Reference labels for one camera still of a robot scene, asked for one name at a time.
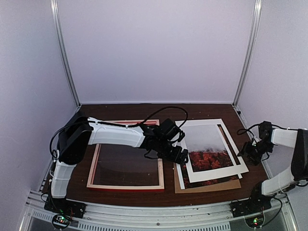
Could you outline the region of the red forest photo print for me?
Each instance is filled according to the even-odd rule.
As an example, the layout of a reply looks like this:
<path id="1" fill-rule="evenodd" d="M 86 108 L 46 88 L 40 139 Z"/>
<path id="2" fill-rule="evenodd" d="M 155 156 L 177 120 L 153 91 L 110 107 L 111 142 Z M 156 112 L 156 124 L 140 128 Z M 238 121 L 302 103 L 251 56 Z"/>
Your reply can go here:
<path id="1" fill-rule="evenodd" d="M 227 176 L 206 181 L 190 182 L 188 166 L 192 172 L 205 172 L 209 170 L 226 168 L 235 165 L 231 160 L 232 153 L 226 148 L 227 142 L 219 125 L 186 126 L 185 144 L 188 149 L 190 162 L 180 166 L 184 189 L 199 188 L 218 183 L 238 180 L 238 175 Z"/>

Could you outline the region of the red wooden picture frame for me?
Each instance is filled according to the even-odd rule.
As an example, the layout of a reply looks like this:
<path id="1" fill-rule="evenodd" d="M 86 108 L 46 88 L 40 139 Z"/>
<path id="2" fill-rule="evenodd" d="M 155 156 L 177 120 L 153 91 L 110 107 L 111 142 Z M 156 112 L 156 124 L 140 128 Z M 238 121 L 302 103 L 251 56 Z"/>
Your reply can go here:
<path id="1" fill-rule="evenodd" d="M 94 171 L 97 164 L 99 146 L 101 144 L 113 144 L 124 145 L 133 148 L 140 149 L 145 136 L 142 129 L 137 125 L 138 120 L 118 120 L 108 121 L 101 124 L 100 121 L 96 121 L 93 124 L 93 132 L 90 137 L 89 144 L 94 144 L 95 151 L 90 167 L 90 173 L 88 177 L 87 187 L 93 190 L 104 191 L 163 191 L 164 190 L 164 173 L 163 173 L 163 161 L 158 160 L 159 170 L 159 184 L 156 186 L 109 186 L 109 185 L 94 185 L 92 183 L 94 179 Z"/>

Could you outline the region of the clear acrylic sheet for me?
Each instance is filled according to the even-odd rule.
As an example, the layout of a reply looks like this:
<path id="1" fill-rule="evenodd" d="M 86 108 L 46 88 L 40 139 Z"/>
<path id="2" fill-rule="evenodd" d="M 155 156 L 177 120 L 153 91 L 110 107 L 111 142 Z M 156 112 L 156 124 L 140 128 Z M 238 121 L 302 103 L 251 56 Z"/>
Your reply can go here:
<path id="1" fill-rule="evenodd" d="M 156 186 L 157 159 L 144 157 L 145 150 L 124 145 L 101 144 L 94 171 L 94 185 Z"/>

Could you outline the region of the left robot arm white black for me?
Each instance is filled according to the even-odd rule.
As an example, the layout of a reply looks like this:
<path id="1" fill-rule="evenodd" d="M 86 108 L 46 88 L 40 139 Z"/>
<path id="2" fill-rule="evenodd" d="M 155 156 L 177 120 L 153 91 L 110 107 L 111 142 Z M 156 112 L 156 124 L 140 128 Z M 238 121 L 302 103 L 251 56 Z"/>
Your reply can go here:
<path id="1" fill-rule="evenodd" d="M 185 133 L 171 119 L 160 125 L 147 125 L 140 122 L 135 125 L 124 125 L 101 121 L 92 117 L 71 119 L 56 133 L 58 142 L 51 150 L 55 169 L 51 175 L 50 205 L 59 214 L 69 210 L 65 200 L 67 186 L 74 168 L 85 155 L 87 146 L 93 144 L 124 145 L 155 151 L 157 157 L 176 164 L 188 162 L 188 150 L 177 146 Z"/>

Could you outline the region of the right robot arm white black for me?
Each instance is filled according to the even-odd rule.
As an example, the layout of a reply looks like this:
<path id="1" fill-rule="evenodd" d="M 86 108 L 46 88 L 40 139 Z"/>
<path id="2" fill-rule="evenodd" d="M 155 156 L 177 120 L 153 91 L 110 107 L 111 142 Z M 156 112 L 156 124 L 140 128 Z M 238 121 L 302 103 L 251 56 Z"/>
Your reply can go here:
<path id="1" fill-rule="evenodd" d="M 247 209 L 257 212 L 265 203 L 269 202 L 276 194 L 284 193 L 294 187 L 306 187 L 308 185 L 308 130 L 304 128 L 283 128 L 269 121 L 254 124 L 249 128 L 237 131 L 237 135 L 252 133 L 252 128 L 258 129 L 258 136 L 244 143 L 237 154 L 245 157 L 254 165 L 260 164 L 263 155 L 274 153 L 278 158 L 278 151 L 283 154 L 289 152 L 289 164 L 285 164 L 285 170 L 276 176 L 258 183 L 251 191 L 247 201 Z"/>

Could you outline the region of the brown backing board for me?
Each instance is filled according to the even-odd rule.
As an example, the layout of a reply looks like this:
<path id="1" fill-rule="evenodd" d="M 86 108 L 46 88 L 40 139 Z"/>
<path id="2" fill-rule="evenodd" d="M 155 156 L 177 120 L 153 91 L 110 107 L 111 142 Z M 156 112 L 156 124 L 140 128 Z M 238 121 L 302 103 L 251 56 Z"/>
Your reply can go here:
<path id="1" fill-rule="evenodd" d="M 201 186 L 193 186 L 193 187 L 186 187 L 181 188 L 180 178 L 177 171 L 177 167 L 174 164 L 174 187 L 175 187 L 175 193 L 207 193 L 207 192 L 217 192 L 217 191 L 225 191 L 225 190 L 233 190 L 233 189 L 240 189 L 241 184 L 239 179 L 235 180 L 228 180 L 221 183 L 211 183 L 207 185 L 201 185 Z"/>

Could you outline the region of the right round led board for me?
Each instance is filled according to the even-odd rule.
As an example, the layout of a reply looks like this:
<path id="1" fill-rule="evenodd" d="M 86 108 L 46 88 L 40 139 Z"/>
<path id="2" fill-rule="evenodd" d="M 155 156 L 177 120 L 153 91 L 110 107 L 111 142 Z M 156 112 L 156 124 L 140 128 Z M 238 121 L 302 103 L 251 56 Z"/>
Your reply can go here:
<path id="1" fill-rule="evenodd" d="M 265 218 L 263 215 L 257 215 L 252 217 L 246 217 L 245 223 L 248 227 L 252 229 L 257 229 L 264 224 Z"/>

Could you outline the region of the round led board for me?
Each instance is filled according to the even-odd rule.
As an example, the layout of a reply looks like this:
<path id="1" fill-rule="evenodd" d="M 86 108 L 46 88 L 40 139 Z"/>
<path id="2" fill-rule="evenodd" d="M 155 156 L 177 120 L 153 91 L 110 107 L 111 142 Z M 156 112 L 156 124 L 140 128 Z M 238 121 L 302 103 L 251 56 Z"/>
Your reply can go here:
<path id="1" fill-rule="evenodd" d="M 252 217 L 246 217 L 245 223 L 248 227 L 252 229 L 257 229 L 264 224 L 265 218 L 263 215 L 257 215 Z"/>
<path id="2" fill-rule="evenodd" d="M 71 218 L 62 214 L 56 214 L 52 217 L 51 223 L 56 229 L 66 229 L 72 222 Z"/>

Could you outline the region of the left round led board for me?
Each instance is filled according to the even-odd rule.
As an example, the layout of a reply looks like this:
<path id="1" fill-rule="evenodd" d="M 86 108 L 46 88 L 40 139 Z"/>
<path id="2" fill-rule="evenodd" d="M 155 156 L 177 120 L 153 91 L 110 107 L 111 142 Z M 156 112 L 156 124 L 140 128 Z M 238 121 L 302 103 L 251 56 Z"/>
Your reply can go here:
<path id="1" fill-rule="evenodd" d="M 71 218 L 62 214 L 56 214 L 52 217 L 51 223 L 56 229 L 66 229 L 72 222 Z"/>

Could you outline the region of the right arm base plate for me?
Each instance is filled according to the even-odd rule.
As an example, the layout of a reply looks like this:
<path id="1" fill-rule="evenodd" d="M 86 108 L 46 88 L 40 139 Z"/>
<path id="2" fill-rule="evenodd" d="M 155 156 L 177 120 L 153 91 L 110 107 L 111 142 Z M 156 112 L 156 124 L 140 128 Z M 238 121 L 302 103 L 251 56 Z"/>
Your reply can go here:
<path id="1" fill-rule="evenodd" d="M 271 208 L 270 201 L 266 200 L 242 200 L 242 201 L 235 201 L 230 204 L 231 206 L 231 212 L 234 218 L 241 217 L 241 216 L 247 216 L 254 213 L 259 213 L 264 210 Z"/>

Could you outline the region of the aluminium front rail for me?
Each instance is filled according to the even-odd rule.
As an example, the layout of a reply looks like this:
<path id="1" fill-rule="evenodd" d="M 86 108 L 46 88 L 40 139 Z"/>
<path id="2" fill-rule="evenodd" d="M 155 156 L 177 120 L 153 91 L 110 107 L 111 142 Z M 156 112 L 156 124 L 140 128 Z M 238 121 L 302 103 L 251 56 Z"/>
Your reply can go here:
<path id="1" fill-rule="evenodd" d="M 17 231 L 58 231 L 51 223 L 56 213 L 44 209 L 40 192 L 30 191 L 22 211 Z M 73 218 L 64 231 L 299 231 L 292 207 L 286 195 L 282 202 L 271 201 L 265 210 L 261 229 L 248 226 L 248 218 L 258 213 L 234 217 L 231 202 L 173 207 L 129 207 L 83 202 L 83 218 Z"/>

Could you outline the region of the right aluminium corner post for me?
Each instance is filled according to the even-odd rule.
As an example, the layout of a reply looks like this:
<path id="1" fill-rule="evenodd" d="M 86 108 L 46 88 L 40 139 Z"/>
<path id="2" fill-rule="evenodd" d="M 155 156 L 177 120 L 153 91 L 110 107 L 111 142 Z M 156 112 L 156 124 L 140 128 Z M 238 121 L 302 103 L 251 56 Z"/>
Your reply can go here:
<path id="1" fill-rule="evenodd" d="M 246 54 L 244 58 L 244 64 L 242 67 L 240 80 L 239 80 L 238 87 L 235 93 L 235 97 L 232 103 L 233 107 L 235 108 L 237 108 L 239 105 L 240 97 L 244 89 L 244 84 L 248 76 L 249 67 L 252 61 L 252 56 L 253 56 L 253 50 L 254 50 L 254 47 L 257 41 L 257 35 L 258 35 L 260 19 L 261 19 L 261 12 L 262 12 L 262 0 L 255 0 L 250 35 L 249 35 L 248 45 L 247 45 Z"/>

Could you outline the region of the aluminium corner post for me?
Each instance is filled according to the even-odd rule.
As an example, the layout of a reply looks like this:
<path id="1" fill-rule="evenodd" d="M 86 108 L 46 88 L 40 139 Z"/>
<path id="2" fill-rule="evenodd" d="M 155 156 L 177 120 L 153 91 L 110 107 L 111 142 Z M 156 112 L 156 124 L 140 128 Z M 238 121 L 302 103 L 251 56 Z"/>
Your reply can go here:
<path id="1" fill-rule="evenodd" d="M 244 84 L 248 76 L 249 67 L 252 61 L 252 56 L 253 56 L 253 50 L 254 50 L 254 47 L 257 41 L 257 35 L 258 35 L 260 19 L 261 19 L 261 12 L 262 12 L 262 0 L 255 0 L 250 35 L 249 35 L 248 45 L 247 45 L 246 54 L 244 58 L 244 64 L 242 67 L 240 80 L 239 80 L 238 87 L 235 93 L 235 97 L 232 103 L 233 107 L 235 108 L 237 108 L 239 105 L 240 97 L 244 89 Z"/>
<path id="2" fill-rule="evenodd" d="M 60 14 L 59 14 L 58 1 L 51 0 L 50 3 L 51 3 L 51 13 L 53 16 L 53 21 L 54 21 L 55 31 L 56 31 L 56 35 L 58 39 L 60 55 L 61 55 L 61 59 L 62 59 L 63 67 L 64 67 L 65 76 L 68 82 L 70 92 L 73 96 L 74 103 L 78 109 L 81 107 L 81 103 L 77 95 L 77 90 L 76 90 L 76 87 L 73 81 L 73 76 L 72 76 L 72 72 L 71 72 L 71 68 L 70 68 L 70 64 L 68 60 L 68 55 L 67 55 L 66 48 L 65 48 L 64 36 L 63 36 L 61 19 L 60 19 Z"/>

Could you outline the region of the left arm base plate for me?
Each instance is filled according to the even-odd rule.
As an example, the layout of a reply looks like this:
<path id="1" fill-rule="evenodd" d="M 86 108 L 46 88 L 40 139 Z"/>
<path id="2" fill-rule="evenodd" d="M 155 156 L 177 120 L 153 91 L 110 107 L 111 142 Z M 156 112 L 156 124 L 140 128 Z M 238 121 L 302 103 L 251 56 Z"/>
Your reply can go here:
<path id="1" fill-rule="evenodd" d="M 55 199 L 48 197 L 44 209 L 57 214 L 64 214 L 73 218 L 83 218 L 86 204 L 81 202 L 70 201 L 67 199 Z"/>

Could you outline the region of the left aluminium corner post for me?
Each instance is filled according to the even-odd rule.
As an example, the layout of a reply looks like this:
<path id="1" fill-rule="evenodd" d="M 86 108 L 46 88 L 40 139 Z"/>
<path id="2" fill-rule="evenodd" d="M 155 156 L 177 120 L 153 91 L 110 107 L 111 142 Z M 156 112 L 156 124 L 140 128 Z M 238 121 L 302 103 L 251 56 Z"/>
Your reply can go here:
<path id="1" fill-rule="evenodd" d="M 73 76 L 72 76 L 72 72 L 71 72 L 71 68 L 70 68 L 70 64 L 68 60 L 68 55 L 67 55 L 66 48 L 65 48 L 64 36 L 63 36 L 61 19 L 60 19 L 60 14 L 59 14 L 58 1 L 51 0 L 50 3 L 51 3 L 51 13 L 53 16 L 53 21 L 54 21 L 55 31 L 56 31 L 56 35 L 58 39 L 60 55 L 61 55 L 61 59 L 62 59 L 63 67 L 64 67 L 65 76 L 68 82 L 70 92 L 73 96 L 74 103 L 78 109 L 81 107 L 81 103 L 77 95 L 77 90 L 76 90 L 76 87 L 73 81 Z"/>

